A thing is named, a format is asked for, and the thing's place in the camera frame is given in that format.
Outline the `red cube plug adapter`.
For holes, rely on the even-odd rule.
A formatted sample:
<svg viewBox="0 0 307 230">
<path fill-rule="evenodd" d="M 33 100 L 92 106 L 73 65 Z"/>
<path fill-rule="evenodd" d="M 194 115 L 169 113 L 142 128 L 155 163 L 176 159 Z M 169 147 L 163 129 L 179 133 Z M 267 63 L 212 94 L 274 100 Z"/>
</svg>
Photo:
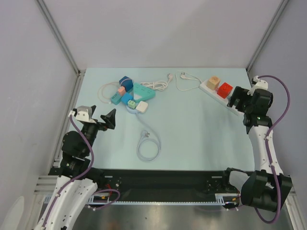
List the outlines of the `red cube plug adapter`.
<svg viewBox="0 0 307 230">
<path fill-rule="evenodd" d="M 217 95 L 219 95 L 221 98 L 226 99 L 227 96 L 231 93 L 233 89 L 233 86 L 224 82 L 217 91 Z"/>
</svg>

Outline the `beige cube plug adapter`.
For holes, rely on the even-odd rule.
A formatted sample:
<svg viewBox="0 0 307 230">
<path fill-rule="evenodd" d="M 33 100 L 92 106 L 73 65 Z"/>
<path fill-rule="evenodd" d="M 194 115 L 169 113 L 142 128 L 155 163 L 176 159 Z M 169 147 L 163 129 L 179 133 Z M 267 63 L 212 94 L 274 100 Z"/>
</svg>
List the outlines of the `beige cube plug adapter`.
<svg viewBox="0 0 307 230">
<path fill-rule="evenodd" d="M 208 79 L 206 86 L 210 89 L 215 91 L 220 84 L 220 79 L 217 76 L 212 76 Z"/>
</svg>

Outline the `green small plug adapter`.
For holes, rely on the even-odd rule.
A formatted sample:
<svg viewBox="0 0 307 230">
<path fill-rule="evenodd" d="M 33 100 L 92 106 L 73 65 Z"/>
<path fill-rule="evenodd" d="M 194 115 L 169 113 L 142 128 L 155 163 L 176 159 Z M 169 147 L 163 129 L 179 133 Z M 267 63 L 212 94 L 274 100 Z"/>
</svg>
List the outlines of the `green small plug adapter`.
<svg viewBox="0 0 307 230">
<path fill-rule="evenodd" d="M 129 100 L 127 105 L 130 109 L 136 108 L 136 103 L 133 100 Z"/>
</svg>

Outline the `light blue cube adapter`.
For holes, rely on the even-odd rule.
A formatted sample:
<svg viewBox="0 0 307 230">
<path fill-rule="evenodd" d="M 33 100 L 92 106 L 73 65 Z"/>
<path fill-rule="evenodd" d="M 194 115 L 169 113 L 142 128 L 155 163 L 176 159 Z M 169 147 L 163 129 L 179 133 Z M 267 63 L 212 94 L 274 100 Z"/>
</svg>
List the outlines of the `light blue cube adapter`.
<svg viewBox="0 0 307 230">
<path fill-rule="evenodd" d="M 121 97 L 121 102 L 124 103 L 125 105 L 128 105 L 128 102 L 132 100 L 133 100 L 133 96 L 130 93 L 125 93 Z"/>
</svg>

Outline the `white multicolour power strip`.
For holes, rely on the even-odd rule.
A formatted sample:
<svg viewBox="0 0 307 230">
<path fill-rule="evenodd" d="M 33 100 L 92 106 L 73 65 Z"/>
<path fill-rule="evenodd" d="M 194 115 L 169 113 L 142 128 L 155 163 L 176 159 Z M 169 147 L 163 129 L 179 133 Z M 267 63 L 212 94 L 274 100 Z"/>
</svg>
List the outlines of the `white multicolour power strip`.
<svg viewBox="0 0 307 230">
<path fill-rule="evenodd" d="M 232 113 L 236 114 L 237 116 L 243 116 L 243 113 L 236 110 L 235 107 L 228 107 L 228 99 L 225 98 L 223 99 L 221 96 L 219 96 L 217 94 L 217 91 L 211 90 L 210 88 L 207 87 L 207 80 L 205 80 L 204 82 L 202 82 L 199 85 L 199 88 L 204 91 L 206 94 L 208 94 L 210 97 L 212 97 L 213 99 L 215 99 L 218 103 L 220 103 L 222 106 L 224 106 L 226 109 L 228 109 L 229 111 L 231 111 Z"/>
</svg>

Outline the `teal triangular power strip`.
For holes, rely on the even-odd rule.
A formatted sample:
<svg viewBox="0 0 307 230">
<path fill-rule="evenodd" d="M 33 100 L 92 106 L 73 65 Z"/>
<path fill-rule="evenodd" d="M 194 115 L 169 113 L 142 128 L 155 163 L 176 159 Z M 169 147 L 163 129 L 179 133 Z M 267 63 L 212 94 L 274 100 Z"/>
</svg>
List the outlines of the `teal triangular power strip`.
<svg viewBox="0 0 307 230">
<path fill-rule="evenodd" d="M 136 82 L 133 84 L 132 89 L 128 91 L 128 94 L 133 97 L 133 101 L 135 103 L 139 103 L 140 101 L 147 101 L 155 97 L 155 91 L 153 89 L 145 87 L 144 85 Z"/>
</svg>

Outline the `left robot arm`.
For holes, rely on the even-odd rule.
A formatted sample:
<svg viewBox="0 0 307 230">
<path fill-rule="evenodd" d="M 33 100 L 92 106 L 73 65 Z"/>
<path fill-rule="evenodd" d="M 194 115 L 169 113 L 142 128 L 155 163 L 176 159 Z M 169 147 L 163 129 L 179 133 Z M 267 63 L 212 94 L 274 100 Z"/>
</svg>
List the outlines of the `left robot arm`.
<svg viewBox="0 0 307 230">
<path fill-rule="evenodd" d="M 92 117 L 95 109 L 95 105 L 79 106 L 69 112 L 75 130 L 62 139 L 62 160 L 55 189 L 36 230 L 71 230 L 92 196 L 102 194 L 102 207 L 106 207 L 112 204 L 111 195 L 120 195 L 108 185 L 104 172 L 93 167 L 97 133 L 115 129 L 116 110 L 101 115 L 102 121 L 98 121 Z"/>
</svg>

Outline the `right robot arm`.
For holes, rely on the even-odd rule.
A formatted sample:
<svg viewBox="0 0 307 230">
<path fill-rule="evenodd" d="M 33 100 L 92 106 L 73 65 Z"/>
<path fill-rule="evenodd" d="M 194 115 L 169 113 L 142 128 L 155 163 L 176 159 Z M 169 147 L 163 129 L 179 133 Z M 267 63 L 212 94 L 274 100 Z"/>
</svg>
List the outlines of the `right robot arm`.
<svg viewBox="0 0 307 230">
<path fill-rule="evenodd" d="M 252 145 L 255 170 L 249 173 L 228 168 L 229 176 L 221 180 L 221 186 L 226 192 L 237 189 L 245 206 L 277 212 L 292 188 L 292 180 L 284 175 L 277 161 L 273 123 L 267 116 L 272 102 L 273 94 L 268 90 L 256 89 L 250 92 L 235 87 L 227 105 L 244 115 L 243 125 Z"/>
</svg>

